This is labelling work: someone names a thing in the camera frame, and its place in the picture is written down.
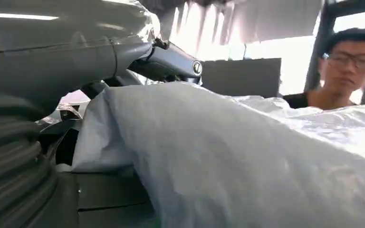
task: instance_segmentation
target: plastic sheet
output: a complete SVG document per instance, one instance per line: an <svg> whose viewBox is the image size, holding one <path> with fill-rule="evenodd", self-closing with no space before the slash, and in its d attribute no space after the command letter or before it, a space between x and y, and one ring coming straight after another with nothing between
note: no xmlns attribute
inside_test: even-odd
<svg viewBox="0 0 365 228"><path fill-rule="evenodd" d="M89 104L73 162L133 163L163 228L365 228L365 107L111 88Z"/></svg>

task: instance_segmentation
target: ceiling light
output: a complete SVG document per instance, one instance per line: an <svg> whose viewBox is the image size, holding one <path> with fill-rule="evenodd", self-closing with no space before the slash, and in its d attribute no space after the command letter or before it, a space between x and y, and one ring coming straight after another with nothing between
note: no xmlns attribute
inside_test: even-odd
<svg viewBox="0 0 365 228"><path fill-rule="evenodd" d="M26 14L9 14L0 13L0 18L16 18L16 19L35 19L35 20L54 20L58 17L41 16L41 15L26 15Z"/></svg>

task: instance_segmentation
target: black surface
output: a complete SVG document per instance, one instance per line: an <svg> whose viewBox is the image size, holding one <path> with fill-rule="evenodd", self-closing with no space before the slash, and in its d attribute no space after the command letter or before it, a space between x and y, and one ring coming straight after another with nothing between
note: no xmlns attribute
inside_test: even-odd
<svg viewBox="0 0 365 228"><path fill-rule="evenodd" d="M58 186L47 206L26 228L78 228L78 185L71 173L58 175Z"/></svg>
<svg viewBox="0 0 365 228"><path fill-rule="evenodd" d="M79 213L80 228L154 228L150 203Z"/></svg>
<svg viewBox="0 0 365 228"><path fill-rule="evenodd" d="M78 174L79 209L123 207L149 202L146 190L127 168L113 174Z"/></svg>

